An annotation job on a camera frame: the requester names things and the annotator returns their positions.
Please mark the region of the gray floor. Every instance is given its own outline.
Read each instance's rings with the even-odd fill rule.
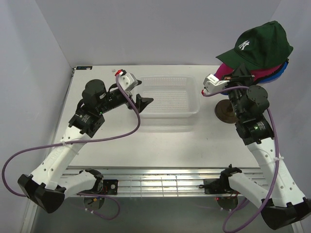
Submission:
[[[83,207],[83,198],[69,198],[52,214],[41,208],[37,211],[32,233],[222,233],[222,224],[228,212],[220,211],[214,198],[121,198],[120,216],[112,221],[103,220]],[[106,200],[101,214],[114,215],[116,205]],[[227,225],[227,229],[244,223],[256,208],[249,204],[238,211]],[[261,216],[257,217],[241,233],[293,233],[291,226],[273,231]]]

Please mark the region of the ny logo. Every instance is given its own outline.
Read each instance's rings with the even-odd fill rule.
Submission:
[[[249,45],[249,40],[245,40],[242,44],[239,45],[241,50],[244,50],[245,46]]]

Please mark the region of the plastic bin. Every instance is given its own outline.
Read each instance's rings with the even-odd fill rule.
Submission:
[[[155,100],[140,114],[142,118],[186,118],[200,110],[199,91],[192,76],[138,77],[136,94]]]

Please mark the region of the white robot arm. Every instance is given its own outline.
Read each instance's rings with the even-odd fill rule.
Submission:
[[[241,65],[221,81],[212,74],[208,75],[204,80],[202,94],[208,96],[223,89],[228,90],[228,97],[238,119],[235,124],[237,133],[255,157],[269,185],[276,170],[276,160],[279,160],[272,195],[261,212],[266,224],[276,230],[309,216],[311,200],[305,197],[292,179],[283,157],[276,158],[274,132],[263,116],[269,107],[268,94],[264,88],[252,83],[253,76]],[[231,88],[236,86],[249,88]],[[225,192],[236,190],[258,208],[268,194],[266,189],[247,178],[240,169],[231,166],[221,173],[218,180],[205,188]]]
[[[116,73],[120,87],[131,99],[131,90],[141,84],[133,74],[125,70]],[[52,213],[59,208],[64,199],[81,191],[89,190],[93,194],[99,193],[103,188],[103,176],[93,169],[86,169],[79,175],[61,179],[62,174],[71,163],[79,150],[90,140],[104,123],[103,113],[106,113],[122,104],[128,104],[126,97],[112,85],[106,91],[101,80],[91,80],[82,92],[82,100],[69,121],[69,126],[61,139],[63,146],[52,149],[47,158],[29,176],[21,175],[18,184],[24,194],[33,202],[41,206],[46,212]],[[153,98],[136,96],[135,106],[140,113]]]

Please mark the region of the baseball cap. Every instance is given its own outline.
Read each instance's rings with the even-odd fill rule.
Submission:
[[[284,63],[292,51],[284,28],[271,21],[243,32],[233,49],[216,58],[232,69],[241,63],[248,70],[268,69]]]

